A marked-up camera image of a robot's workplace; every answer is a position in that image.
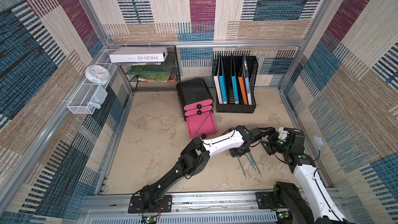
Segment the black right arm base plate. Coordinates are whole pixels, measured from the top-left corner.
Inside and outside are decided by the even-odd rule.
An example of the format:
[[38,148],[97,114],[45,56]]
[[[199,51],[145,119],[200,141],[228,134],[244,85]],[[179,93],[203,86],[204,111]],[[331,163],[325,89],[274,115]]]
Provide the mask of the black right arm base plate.
[[255,196],[259,209],[270,209],[272,211],[278,210],[272,191],[259,191],[255,193]]

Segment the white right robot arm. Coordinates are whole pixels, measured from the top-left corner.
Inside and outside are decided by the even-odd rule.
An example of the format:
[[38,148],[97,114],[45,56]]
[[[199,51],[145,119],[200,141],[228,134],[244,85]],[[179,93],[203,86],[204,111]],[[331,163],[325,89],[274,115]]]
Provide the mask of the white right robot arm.
[[278,207],[286,206],[294,224],[349,224],[329,195],[312,157],[304,152],[305,134],[295,128],[261,128],[266,141],[261,144],[268,155],[283,155],[282,162],[299,181],[304,200],[297,186],[278,181],[272,200]]

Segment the green pencil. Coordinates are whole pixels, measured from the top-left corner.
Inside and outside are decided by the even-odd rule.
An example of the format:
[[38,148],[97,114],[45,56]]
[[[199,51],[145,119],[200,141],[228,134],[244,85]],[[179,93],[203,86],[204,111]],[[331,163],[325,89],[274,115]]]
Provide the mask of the green pencil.
[[201,125],[198,127],[198,129],[196,130],[196,132],[195,132],[195,134],[197,134],[199,131],[200,131],[200,129],[202,128],[202,126],[206,123],[206,121],[207,121],[207,119],[209,118],[209,116],[207,116],[206,118],[205,118],[205,120],[201,123]]
[[242,162],[241,162],[241,160],[240,160],[240,157],[237,157],[237,160],[238,160],[239,166],[240,166],[240,168],[241,168],[241,170],[242,170],[242,173],[243,173],[245,179],[247,180],[248,177],[247,177],[246,171],[245,171],[245,169],[244,169],[244,167],[243,167],[243,164],[242,164]]
[[249,155],[248,153],[246,153],[245,156],[246,156],[246,158],[248,159],[248,161],[249,161],[250,165],[252,166],[252,168],[253,168],[255,171],[257,171],[257,169],[256,169],[256,167],[255,167],[255,165],[254,165],[254,163],[253,163],[253,161],[252,161],[250,155]]
[[250,157],[251,157],[251,159],[252,159],[252,162],[253,162],[253,164],[254,164],[254,166],[255,166],[257,172],[258,172],[259,175],[262,177],[262,173],[261,173],[261,171],[260,171],[260,169],[259,169],[259,167],[258,167],[258,165],[257,165],[257,163],[256,163],[256,161],[255,161],[255,159],[254,159],[254,157],[253,157],[253,155],[252,155],[252,153],[250,152],[249,155],[250,155]]

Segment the pink top drawer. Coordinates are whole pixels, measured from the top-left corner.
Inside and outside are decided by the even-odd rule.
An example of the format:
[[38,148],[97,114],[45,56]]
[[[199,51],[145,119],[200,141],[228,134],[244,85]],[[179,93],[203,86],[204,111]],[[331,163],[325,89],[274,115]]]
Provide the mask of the pink top drawer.
[[213,100],[207,99],[207,100],[187,104],[183,107],[183,110],[184,111],[190,111],[190,110],[195,110],[195,109],[199,110],[205,106],[212,105],[212,104],[213,104]]

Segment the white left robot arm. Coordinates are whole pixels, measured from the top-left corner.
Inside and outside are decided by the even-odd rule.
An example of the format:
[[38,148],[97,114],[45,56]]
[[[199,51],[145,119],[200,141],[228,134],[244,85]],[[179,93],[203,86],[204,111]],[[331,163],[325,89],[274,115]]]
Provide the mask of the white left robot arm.
[[231,157],[241,157],[250,152],[253,143],[259,142],[265,137],[267,128],[247,129],[238,125],[217,138],[202,140],[199,137],[192,141],[180,153],[176,164],[157,182],[144,186],[137,193],[141,197],[143,212],[153,212],[166,195],[182,178],[190,179],[201,173],[210,158],[222,152],[229,151]]

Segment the black drawer cabinet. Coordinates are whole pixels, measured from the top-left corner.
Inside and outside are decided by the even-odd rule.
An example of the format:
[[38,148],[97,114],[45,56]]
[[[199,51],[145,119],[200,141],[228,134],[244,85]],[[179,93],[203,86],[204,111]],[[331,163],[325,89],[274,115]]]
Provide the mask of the black drawer cabinet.
[[176,85],[177,95],[181,109],[187,104],[213,99],[204,79],[196,78]]

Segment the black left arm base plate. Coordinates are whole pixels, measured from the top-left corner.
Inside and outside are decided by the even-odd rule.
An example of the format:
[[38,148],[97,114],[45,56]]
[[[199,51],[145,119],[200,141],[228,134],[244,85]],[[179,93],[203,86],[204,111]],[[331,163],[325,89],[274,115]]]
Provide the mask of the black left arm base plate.
[[173,196],[165,195],[160,200],[143,200],[142,196],[132,196],[127,212],[129,214],[170,213],[172,210]]

